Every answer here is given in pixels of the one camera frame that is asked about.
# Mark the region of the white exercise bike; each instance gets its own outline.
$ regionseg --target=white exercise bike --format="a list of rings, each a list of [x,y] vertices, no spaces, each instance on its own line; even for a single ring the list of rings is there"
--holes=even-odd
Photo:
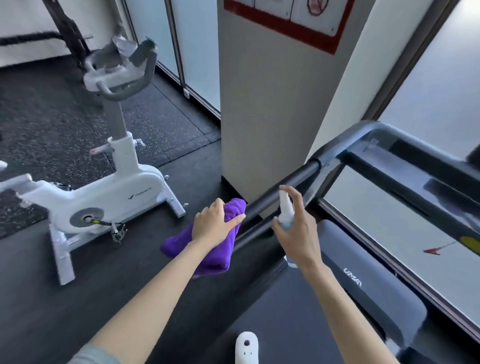
[[[144,89],[152,80],[156,64],[156,46],[146,40],[142,44],[120,39],[122,64],[112,68],[95,68],[113,52],[113,42],[93,53],[86,60],[84,83],[87,90],[102,97],[107,128],[111,137],[107,144],[90,150],[91,155],[111,153],[116,172],[77,190],[47,181],[32,181],[24,174],[0,182],[0,192],[16,191],[21,206],[36,204],[49,212],[50,235],[60,284],[75,279],[70,252],[99,235],[111,232],[119,243],[126,230],[125,222],[168,202],[177,217],[185,215],[182,205],[155,167],[139,164],[135,148],[144,146],[126,130],[120,101]],[[7,167],[0,162],[0,170]]]

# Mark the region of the purple towel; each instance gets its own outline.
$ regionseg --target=purple towel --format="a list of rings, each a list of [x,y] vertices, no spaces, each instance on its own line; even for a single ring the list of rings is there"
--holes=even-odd
[[[232,220],[235,216],[243,214],[247,203],[239,198],[234,198],[223,206],[225,211],[225,222]],[[192,241],[192,228],[190,225],[184,232],[178,236],[168,238],[160,250],[170,258],[176,257],[180,252]],[[220,245],[213,248],[200,263],[195,271],[196,276],[203,276],[208,274],[223,273],[230,267],[230,258],[233,251],[233,244],[235,237],[239,231],[240,224],[234,227],[228,233],[224,241]]]

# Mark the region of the hand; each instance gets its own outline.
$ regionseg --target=hand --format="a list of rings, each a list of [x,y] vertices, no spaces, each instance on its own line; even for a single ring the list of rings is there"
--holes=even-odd
[[[277,217],[273,220],[272,228],[280,245],[304,274],[312,268],[322,267],[315,218],[305,211],[300,192],[290,186],[280,186],[280,190],[286,191],[292,197],[295,210],[292,225],[288,230],[282,228]]]
[[[230,230],[240,224],[245,218],[245,214],[241,214],[228,222],[224,222],[224,204],[222,199],[218,198],[210,207],[205,207],[202,212],[198,212],[195,215],[192,238],[195,241],[202,241],[209,247],[209,250],[224,241]]]

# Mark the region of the glass panel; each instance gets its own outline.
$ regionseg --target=glass panel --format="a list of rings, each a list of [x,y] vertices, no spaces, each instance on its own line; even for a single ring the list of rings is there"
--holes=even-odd
[[[216,0],[173,0],[185,83],[220,111]]]
[[[461,0],[380,120],[464,159],[480,144],[479,37],[480,3]],[[479,256],[349,168],[326,199],[480,326]]]
[[[138,41],[151,38],[157,45],[157,59],[176,76],[179,75],[173,52],[167,11],[163,0],[126,0]]]

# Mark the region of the exercise bike base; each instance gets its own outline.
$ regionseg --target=exercise bike base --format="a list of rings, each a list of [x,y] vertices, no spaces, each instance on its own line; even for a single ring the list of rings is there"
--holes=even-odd
[[[180,218],[186,214],[183,205],[173,194],[170,187],[165,183],[164,191],[158,195],[156,201],[148,208],[140,211],[137,214],[130,216],[124,221],[127,222],[142,213],[158,206],[161,203],[167,202],[172,208],[175,215]],[[57,272],[59,276],[60,285],[63,286],[75,279],[75,272],[73,270],[72,257],[70,252],[76,248],[91,242],[93,239],[99,237],[110,231],[110,227],[98,225],[98,230],[95,232],[82,232],[75,235],[67,235],[64,232],[55,228],[53,224],[49,225],[50,238],[52,240],[53,254],[55,256],[55,263],[57,265]]]

